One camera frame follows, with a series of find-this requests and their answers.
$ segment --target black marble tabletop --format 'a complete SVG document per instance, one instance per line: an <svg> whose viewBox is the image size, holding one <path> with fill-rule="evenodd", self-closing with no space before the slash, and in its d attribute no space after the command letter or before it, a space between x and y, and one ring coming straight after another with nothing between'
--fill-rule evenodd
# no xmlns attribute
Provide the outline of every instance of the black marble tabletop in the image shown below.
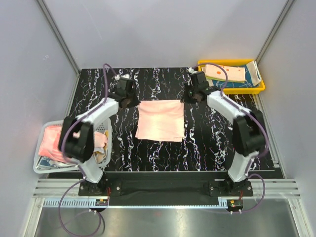
<svg viewBox="0 0 316 237"><path fill-rule="evenodd" d="M115 69L119 75L130 74L136 81L139 100L179 100L186 68ZM107 70L109 88L116 84ZM70 115L79 115L104 97L102 69L83 69ZM237 103L255 109L252 95L230 95ZM112 156L106 171L211 171L229 168L234 157L231 144L232 125L206 104L185 104L185 139L159 142L135 138L137 108L126 109L111 117ZM270 153L256 160L252 169L274 169Z"/></svg>

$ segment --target gray wall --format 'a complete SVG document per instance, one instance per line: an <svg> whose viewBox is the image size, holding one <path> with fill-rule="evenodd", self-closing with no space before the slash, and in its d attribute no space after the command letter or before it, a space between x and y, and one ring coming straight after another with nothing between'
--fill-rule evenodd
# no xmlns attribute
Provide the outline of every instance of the gray wall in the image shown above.
<svg viewBox="0 0 316 237"><path fill-rule="evenodd" d="M16 237L38 179L40 129L63 118L75 73L36 1L1 1L0 32L0 236Z"/></svg>
<svg viewBox="0 0 316 237"><path fill-rule="evenodd" d="M316 233L316 1L295 2L260 64L261 95L285 171L295 178Z"/></svg>
<svg viewBox="0 0 316 237"><path fill-rule="evenodd" d="M256 58L286 0L45 0L81 68Z"/></svg>

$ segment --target metal frame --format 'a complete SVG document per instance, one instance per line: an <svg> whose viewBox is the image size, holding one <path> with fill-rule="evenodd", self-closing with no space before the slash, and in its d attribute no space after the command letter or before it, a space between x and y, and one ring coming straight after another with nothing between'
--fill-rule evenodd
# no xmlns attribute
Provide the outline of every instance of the metal frame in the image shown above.
<svg viewBox="0 0 316 237"><path fill-rule="evenodd" d="M73 97L75 95L76 86L79 81L79 73L80 68L76 64L71 52L69 51L62 35L59 32L59 29L53 20L53 17L47 8L47 5L45 4L44 0L36 0L36 2L39 4L40 9L42 10L44 16L46 17L50 27L52 28L58 42L60 43L62 49L64 50L64 53L66 57L68 58L69 62L71 63L74 71L77 74L77 81L75 83L75 86L73 88L69 103L68 103L68 109L66 111L66 114L69 113L69 110L71 108L71 102L73 100ZM278 19L276 20L274 26L272 27L267 39L265 40L265 43L263 44L256 61L257 63L260 63L261 59L263 58L264 54L266 53L267 49L269 48L273 38L275 37L277 31L279 30L282 22L284 21L286 15L289 13L291 7L293 6L295 0L288 0L286 4L284 5ZM265 106L262 102L262 99L259 95L254 96L255 104L258 109L264 112ZM283 170L283 165L281 162L281 155L277 148L277 144L275 142L275 138L273 135L273 132L271 130L271 126L269 123L269 120L267 118L267 115L264 117L266 128L268 132L268 136L270 139L270 151L272 158L274 160L274 165L276 168L280 167L282 170L282 173L284 177L286 177L286 174ZM42 211L42 208L44 205L47 205L49 202L47 200L54 200L54 198L61 198L62 194L66 191L66 189L77 182L77 179L39 179L37 183L36 190L34 192L34 196L31 200L31 211L29 213L28 219L26 221L26 225L24 228L24 231L21 236L31 237L34 236L36 233L37 225L40 220L40 214ZM253 188L253 197L244 197L245 199L256 199L260 198L262 195L262 183L261 180L250 180L252 188ZM265 198L283 198L287 199L290 205L290 209L292 212L292 215L295 220L295 225L297 227L298 233L300 236L312 236L311 226L308 222L305 210L302 206L302 200L300 197L300 193L297 188L297 184L295 180L293 179L265 179L266 184L266 195ZM79 191L79 185L75 186L72 190L69 191L69 193L66 195L66 199L69 200L83 200L84 201L90 201L94 198L104 198L107 199L108 197L80 197L78 196Z"/></svg>

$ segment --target gray floor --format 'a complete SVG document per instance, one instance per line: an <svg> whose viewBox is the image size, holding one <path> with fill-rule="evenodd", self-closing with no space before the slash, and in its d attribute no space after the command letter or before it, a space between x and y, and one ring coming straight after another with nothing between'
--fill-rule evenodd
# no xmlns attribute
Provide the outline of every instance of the gray floor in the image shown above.
<svg viewBox="0 0 316 237"><path fill-rule="evenodd" d="M245 200L245 208L255 204ZM83 209L62 210L64 222L71 220ZM242 215L218 214L223 210L202 209L107 209L102 212L106 222L103 237L296 237L298 236L288 202L264 200L253 212ZM91 213L67 224L77 235L92 233L98 218ZM56 208L44 208L37 237L67 237L60 226Z"/></svg>

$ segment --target yellow bin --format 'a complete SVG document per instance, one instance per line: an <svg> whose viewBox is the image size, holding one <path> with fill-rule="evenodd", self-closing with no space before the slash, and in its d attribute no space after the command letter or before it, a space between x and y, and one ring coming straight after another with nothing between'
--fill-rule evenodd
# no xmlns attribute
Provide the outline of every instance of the yellow bin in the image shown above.
<svg viewBox="0 0 316 237"><path fill-rule="evenodd" d="M244 66L247 63L253 61L252 59L236 59L236 60L200 60L200 63L215 63L223 66ZM261 80L260 84L254 88L225 88L225 94L259 94L260 91L263 91L266 88L265 84L263 83L263 79Z"/></svg>

